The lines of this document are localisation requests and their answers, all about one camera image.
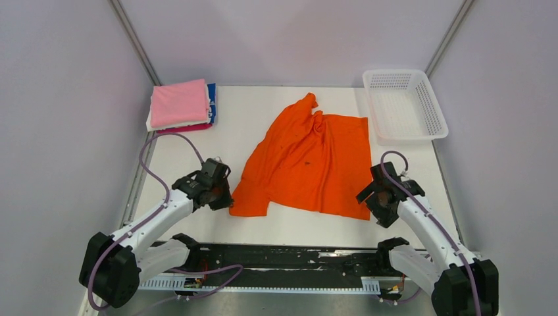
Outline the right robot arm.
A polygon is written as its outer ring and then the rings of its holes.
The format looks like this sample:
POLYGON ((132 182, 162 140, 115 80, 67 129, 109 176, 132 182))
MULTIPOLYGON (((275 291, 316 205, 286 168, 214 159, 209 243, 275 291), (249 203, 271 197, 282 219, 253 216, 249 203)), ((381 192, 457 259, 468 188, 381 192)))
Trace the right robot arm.
POLYGON ((372 182, 358 195, 377 223, 388 228, 401 219, 420 240, 420 254, 406 239, 378 243, 377 269, 404 274, 430 296, 436 315, 497 315, 499 272, 489 259, 479 259, 446 230, 424 190, 414 180, 402 180, 393 163, 370 169, 372 182))

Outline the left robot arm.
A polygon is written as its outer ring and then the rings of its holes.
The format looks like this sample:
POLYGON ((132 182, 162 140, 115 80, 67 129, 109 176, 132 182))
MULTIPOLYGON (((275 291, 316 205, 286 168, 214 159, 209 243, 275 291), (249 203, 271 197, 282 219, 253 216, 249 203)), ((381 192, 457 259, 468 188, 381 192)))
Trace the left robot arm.
POLYGON ((154 243, 177 222, 202 207, 216 211, 232 206, 228 176, 230 167, 216 158, 201 162, 201 168, 163 184, 162 200, 132 223, 111 234, 98 232, 88 242, 79 282, 86 287, 89 304, 100 298, 107 307, 122 307, 141 283, 173 268, 196 271, 201 265, 200 245, 184 233, 163 244, 154 243))

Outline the orange t shirt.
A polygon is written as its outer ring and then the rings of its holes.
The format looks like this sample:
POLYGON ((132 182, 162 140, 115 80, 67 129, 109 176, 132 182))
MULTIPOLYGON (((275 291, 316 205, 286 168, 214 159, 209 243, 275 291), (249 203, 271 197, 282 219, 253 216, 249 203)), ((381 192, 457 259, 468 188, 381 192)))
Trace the orange t shirt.
POLYGON ((315 94, 286 107, 243 169, 229 213, 264 217, 269 203, 367 221, 357 194, 372 182, 368 120, 325 114, 315 94))

